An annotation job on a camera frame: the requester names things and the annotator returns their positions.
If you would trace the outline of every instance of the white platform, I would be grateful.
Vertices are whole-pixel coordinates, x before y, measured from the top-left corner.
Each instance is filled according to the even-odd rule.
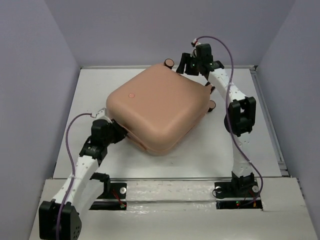
[[[50,201],[64,180],[47,180]],[[265,178],[260,209],[217,210],[213,181],[129,181],[126,211],[88,211],[79,240],[316,240],[295,178]],[[35,216],[30,240],[39,240]]]
[[[80,113],[95,113],[105,107],[108,95],[143,69],[82,69],[73,98],[68,123]],[[206,83],[203,76],[187,76]],[[235,69],[234,83],[247,96],[257,100],[256,122],[251,133],[250,159],[264,177],[281,176],[277,151],[264,119],[260,101],[249,69]],[[200,124],[166,156],[150,156],[142,153],[126,140],[112,144],[99,172],[112,178],[220,178],[230,177],[233,167],[232,144],[224,126],[225,102],[217,91],[211,98],[216,109],[207,114]],[[92,118],[79,118],[69,134],[73,158],[90,135]],[[65,139],[57,159],[54,178],[66,178],[71,172]]]

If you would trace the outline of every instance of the gray wall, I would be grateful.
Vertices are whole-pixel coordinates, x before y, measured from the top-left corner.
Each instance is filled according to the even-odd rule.
[[[296,0],[258,67],[289,172],[320,238],[320,1]]]
[[[179,61],[190,42],[214,35],[237,65],[256,65],[295,0],[45,0],[81,66]],[[230,64],[212,42],[217,60]]]
[[[29,238],[79,67],[43,0],[0,6],[0,239]]]

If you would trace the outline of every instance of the black joint housing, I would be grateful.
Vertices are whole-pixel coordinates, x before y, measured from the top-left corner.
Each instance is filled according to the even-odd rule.
[[[220,61],[214,61],[211,53],[211,46],[208,43],[195,46],[193,55],[183,53],[180,64],[176,70],[178,74],[198,76],[199,74],[207,76],[216,69],[224,69]]]
[[[84,143],[79,156],[90,156],[96,159],[100,166],[108,153],[107,147],[123,140],[127,133],[115,120],[112,122],[105,119],[94,120],[91,126],[91,136]]]
[[[256,122],[256,105],[257,102],[253,96],[234,100],[229,104],[228,115],[234,135],[240,137],[243,133],[251,133]],[[230,133],[227,116],[224,118],[224,126]]]
[[[56,229],[59,203],[43,201],[39,207],[39,237],[43,240],[56,240]],[[67,202],[61,212],[59,228],[60,240],[77,240],[79,238],[82,222],[79,214],[70,202]]]

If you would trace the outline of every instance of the red wire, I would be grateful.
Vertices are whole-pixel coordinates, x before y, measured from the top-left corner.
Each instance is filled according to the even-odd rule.
[[[251,196],[253,197],[253,199],[255,199],[256,196],[254,195],[254,193],[253,193],[251,190],[249,191],[249,193],[251,194]]]
[[[248,193],[245,194],[243,202],[247,199],[247,195],[248,195]]]
[[[119,201],[120,205],[124,205],[123,202],[120,200],[118,194],[116,193],[116,191],[114,189],[112,189],[112,194],[113,196]]]

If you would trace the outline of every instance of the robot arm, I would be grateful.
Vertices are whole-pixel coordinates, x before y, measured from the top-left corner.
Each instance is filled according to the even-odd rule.
[[[106,116],[106,109],[98,112],[91,127],[91,136],[85,141],[75,165],[75,175],[70,174],[51,201],[39,207],[39,236],[55,240],[58,212],[65,202],[59,223],[60,240],[77,240],[82,229],[81,216],[94,201],[110,191],[110,177],[96,172],[107,155],[107,147],[123,140],[127,131]]]
[[[229,99],[228,116],[231,129],[224,118],[226,130],[232,134],[233,169],[231,182],[216,182],[215,187],[218,199],[244,197],[248,191],[257,186],[251,164],[244,158],[240,150],[249,155],[250,133],[256,118],[256,100],[254,97],[247,97],[236,85],[231,83],[229,92],[229,77],[220,61],[214,61],[209,44],[201,44],[196,39],[193,41],[192,53],[183,53],[180,64],[176,70],[179,74],[198,76],[203,75],[226,100]]]

